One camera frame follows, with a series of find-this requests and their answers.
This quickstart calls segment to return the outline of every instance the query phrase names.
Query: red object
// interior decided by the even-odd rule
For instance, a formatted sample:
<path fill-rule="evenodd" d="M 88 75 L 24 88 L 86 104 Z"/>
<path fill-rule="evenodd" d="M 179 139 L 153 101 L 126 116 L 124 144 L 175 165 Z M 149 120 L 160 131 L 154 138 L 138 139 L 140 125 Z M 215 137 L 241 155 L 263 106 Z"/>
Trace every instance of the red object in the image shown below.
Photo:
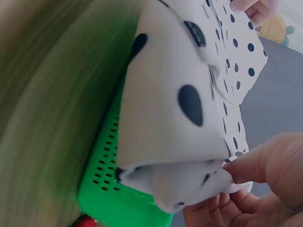
<path fill-rule="evenodd" d="M 97 227 L 97 222 L 91 217 L 82 216 L 72 227 Z"/>

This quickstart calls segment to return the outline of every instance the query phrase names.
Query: human hand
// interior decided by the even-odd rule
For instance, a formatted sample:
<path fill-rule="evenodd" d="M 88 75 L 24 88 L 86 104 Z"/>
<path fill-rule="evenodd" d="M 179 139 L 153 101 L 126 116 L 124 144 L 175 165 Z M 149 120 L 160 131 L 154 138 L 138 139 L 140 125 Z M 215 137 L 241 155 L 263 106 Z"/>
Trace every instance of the human hand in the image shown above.
<path fill-rule="evenodd" d="M 233 0 L 233 11 L 245 11 L 254 27 L 262 25 L 277 9 L 277 0 Z"/>
<path fill-rule="evenodd" d="M 224 166 L 236 183 L 268 183 L 272 194 L 244 190 L 184 208 L 187 227 L 302 227 L 303 134 L 279 135 Z"/>

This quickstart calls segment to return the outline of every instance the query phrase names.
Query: gray floor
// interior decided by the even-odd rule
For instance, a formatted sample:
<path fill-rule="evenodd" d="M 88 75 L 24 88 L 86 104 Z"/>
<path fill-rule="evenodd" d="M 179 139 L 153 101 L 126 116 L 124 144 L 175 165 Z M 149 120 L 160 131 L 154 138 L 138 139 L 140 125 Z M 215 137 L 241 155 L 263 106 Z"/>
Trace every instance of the gray floor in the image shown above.
<path fill-rule="evenodd" d="M 257 83 L 242 104 L 250 148 L 286 131 L 303 130 L 303 55 L 272 41 L 262 39 L 269 56 Z M 257 196 L 270 193 L 266 184 L 254 184 Z M 171 227 L 184 227 L 177 213 Z"/>

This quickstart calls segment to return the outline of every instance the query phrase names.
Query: green plastic basket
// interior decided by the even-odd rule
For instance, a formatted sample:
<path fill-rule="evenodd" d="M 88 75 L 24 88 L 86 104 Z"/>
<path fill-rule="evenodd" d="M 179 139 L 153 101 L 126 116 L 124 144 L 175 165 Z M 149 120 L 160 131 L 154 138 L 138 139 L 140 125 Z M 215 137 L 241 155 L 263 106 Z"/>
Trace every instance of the green plastic basket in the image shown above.
<path fill-rule="evenodd" d="M 123 84 L 92 151 L 78 201 L 83 212 L 107 227 L 169 227 L 173 215 L 155 206 L 151 195 L 125 187 L 114 178 Z"/>

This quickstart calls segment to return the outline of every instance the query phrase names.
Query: white fabric with black dots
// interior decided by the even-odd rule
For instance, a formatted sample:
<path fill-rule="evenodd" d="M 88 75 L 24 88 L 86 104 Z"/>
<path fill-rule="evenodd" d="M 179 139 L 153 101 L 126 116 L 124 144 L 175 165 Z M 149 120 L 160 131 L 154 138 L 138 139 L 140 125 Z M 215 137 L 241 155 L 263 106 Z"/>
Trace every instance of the white fabric with black dots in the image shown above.
<path fill-rule="evenodd" d="M 122 96 L 116 179 L 175 213 L 236 185 L 248 152 L 240 104 L 267 62 L 229 0 L 147 0 Z"/>

